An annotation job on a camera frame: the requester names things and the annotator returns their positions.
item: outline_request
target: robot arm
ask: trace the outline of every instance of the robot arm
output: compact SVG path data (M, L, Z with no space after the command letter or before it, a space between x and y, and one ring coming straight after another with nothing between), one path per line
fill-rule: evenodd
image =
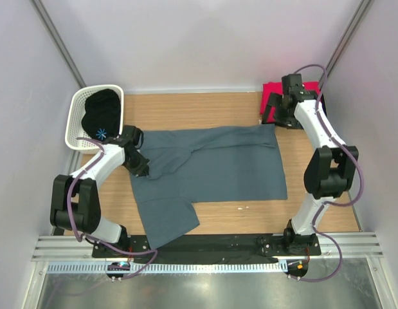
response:
M262 123L266 123L271 108L275 107L276 125L289 129L303 128L314 147L314 154L304 174L307 192L302 206L287 224L284 236L277 239L272 237L270 242L274 243L277 249L281 248L281 252L304 252L309 248L312 253L317 249L312 245L318 243L312 225L318 209L325 201L334 201L351 188L356 168L349 157L333 142L332 138L342 145L345 144L332 128L321 104L316 110L317 93L304 88L302 76L290 74L282 77L282 87L283 95L270 94ZM320 113L326 131L318 120L317 113ZM358 158L359 153L355 146L346 148L355 159ZM329 204L325 203L324 209L315 220L316 224L320 222L328 206ZM277 255L275 252L278 251L268 250L268 254L265 255ZM320 255L320 250L311 255Z
M51 224L71 230L67 203L68 199L78 194L78 202L71 202L77 229L127 250L129 246L126 228L101 215L98 190L105 179L120 165L124 165L135 176L149 174L149 160L136 149L140 141L143 143L141 130L134 126L125 126L121 135L108 138L104 142L103 154L99 151L85 166L68 176L58 175L53 183ZM96 160L100 161L87 170ZM69 187L77 177L79 179L73 188L73 196L68 196Z

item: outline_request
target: wooden surface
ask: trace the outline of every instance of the wooden surface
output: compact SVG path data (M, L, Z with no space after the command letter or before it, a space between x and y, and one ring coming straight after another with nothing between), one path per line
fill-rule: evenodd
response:
M125 96L125 124L144 131L196 129L258 124L260 93L195 93ZM303 174L312 147L301 130L276 128L289 199L196 203L200 226L191 234L283 232L301 205ZM84 156L84 162L91 156ZM144 234L127 170L117 168L99 192L102 214L127 227L129 234ZM341 197L347 201L347 195ZM324 232L357 231L351 208L331 207L320 223Z

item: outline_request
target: plastic basket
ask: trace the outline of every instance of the plastic basket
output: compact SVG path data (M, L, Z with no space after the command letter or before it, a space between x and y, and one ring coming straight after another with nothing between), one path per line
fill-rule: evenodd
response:
M85 154L94 154L98 152L97 146L94 146L93 144L86 142L85 140L77 140L76 138L90 138L90 136L83 130L82 127L82 119L84 117L84 114L86 113L84 109L84 104L86 103L86 99L90 97L93 93L103 89L112 89L117 93L120 98L121 111L119 134L122 133L124 94L121 87L116 85L99 85L82 88L78 92L76 92L71 99L68 124L66 126L66 135L64 137L66 145L69 148Z

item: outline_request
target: gray t-shirt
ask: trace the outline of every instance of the gray t-shirt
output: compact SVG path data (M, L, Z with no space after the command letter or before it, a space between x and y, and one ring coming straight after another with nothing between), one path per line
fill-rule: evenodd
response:
M144 134L150 174L131 183L151 248L199 225L192 203L287 199L273 124Z

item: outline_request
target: gray frame pole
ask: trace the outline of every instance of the gray frame pole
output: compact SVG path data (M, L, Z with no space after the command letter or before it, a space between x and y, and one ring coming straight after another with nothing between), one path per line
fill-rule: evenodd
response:
M327 74L330 76L331 73L333 72L333 69L337 62L339 61L341 55L343 55L343 52L346 50L346 47L348 46L349 42L352 40L353 35L355 34L356 30L358 29L359 25L363 21L363 18L367 14L369 8L372 6L374 0L362 0L357 8L357 10L354 12L353 17L351 18L345 33L342 35L340 42L336 49L333 52L332 57L330 58L329 63L326 66L327 69ZM323 75L320 78L320 88L323 86Z
M36 10L37 14L39 15L40 20L43 22L43 25L46 27L48 33L50 34L50 37L53 39L53 42L55 43L57 49L59 50L61 56L63 57L64 61L68 65L68 68L70 69L71 74L77 81L77 84L81 87L84 88L86 87L86 83L84 82L84 79L82 75L80 74L78 68L76 67L75 62L70 56L70 53L68 49L66 48L66 45L64 45L62 38L60 37L60 34L58 33L55 25L53 24L53 21L51 20L49 14L47 13L46 8L44 7L43 3L41 0L30 0L32 3L34 9Z

